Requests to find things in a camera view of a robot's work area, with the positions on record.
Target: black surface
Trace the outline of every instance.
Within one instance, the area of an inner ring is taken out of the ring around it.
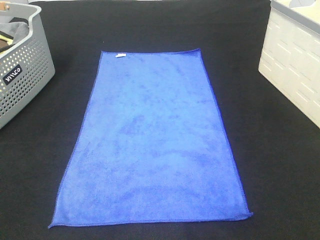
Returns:
[[[56,74],[0,130],[0,239],[320,239],[320,129],[258,72],[269,0],[35,4]],[[101,51],[196,48],[254,216],[47,229]]]

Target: basket label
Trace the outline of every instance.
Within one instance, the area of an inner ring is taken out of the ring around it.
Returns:
[[[18,75],[22,73],[22,68],[20,64],[14,67],[7,75],[5,75],[2,80],[4,81],[5,85],[11,83]]]

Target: white storage box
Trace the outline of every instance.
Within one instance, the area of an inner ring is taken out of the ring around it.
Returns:
[[[271,1],[259,71],[320,127],[320,0]]]
[[[23,109],[55,74],[39,6],[0,3],[0,16],[28,20],[29,34],[0,54],[0,128]]]

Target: gray basket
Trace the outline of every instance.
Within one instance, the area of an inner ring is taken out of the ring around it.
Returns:
[[[29,34],[0,54],[0,129],[19,113],[55,74],[39,6],[5,3],[0,16],[27,19]]]

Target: blue towel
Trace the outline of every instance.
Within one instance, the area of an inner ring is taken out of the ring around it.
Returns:
[[[199,49],[103,52],[52,226],[252,215]]]

